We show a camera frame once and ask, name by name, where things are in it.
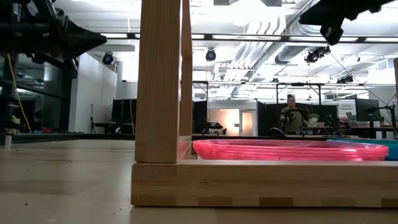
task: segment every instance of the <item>blue container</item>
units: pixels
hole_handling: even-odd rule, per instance
[[[356,142],[356,143],[378,144],[378,145],[388,146],[389,155],[386,157],[386,160],[387,161],[398,161],[398,140],[329,139],[328,141]]]

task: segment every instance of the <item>yellow cable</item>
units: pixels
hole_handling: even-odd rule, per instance
[[[27,118],[26,118],[26,115],[25,115],[24,107],[22,106],[22,103],[21,103],[21,98],[19,97],[19,93],[18,93],[18,90],[17,90],[17,81],[16,81],[16,78],[15,78],[14,70],[12,69],[12,63],[11,63],[10,54],[7,54],[7,56],[8,56],[8,64],[10,65],[10,71],[11,71],[11,75],[12,75],[12,81],[13,81],[13,83],[14,83],[14,88],[15,88],[16,95],[17,95],[17,99],[18,99],[18,102],[19,102],[19,107],[21,108],[22,115],[24,115],[27,128],[29,129],[29,132],[32,133],[32,130],[31,130],[30,125],[29,125],[29,122],[28,122],[28,120],[27,120]]]

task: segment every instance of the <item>person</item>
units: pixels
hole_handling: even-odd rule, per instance
[[[287,107],[283,108],[280,112],[280,122],[282,124],[282,128],[285,128],[286,133],[291,134],[300,134],[302,130],[302,126],[307,126],[308,121],[304,119],[302,114],[299,111],[292,111],[288,116],[285,114],[289,112],[289,110],[296,110],[296,99],[294,95],[287,95]]]

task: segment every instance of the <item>wooden frame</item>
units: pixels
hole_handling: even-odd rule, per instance
[[[395,162],[185,160],[192,146],[189,2],[142,1],[133,205],[398,207]]]

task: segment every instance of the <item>wooden base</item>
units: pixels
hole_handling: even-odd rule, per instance
[[[396,162],[198,161],[132,166],[131,203],[178,207],[398,207]]]

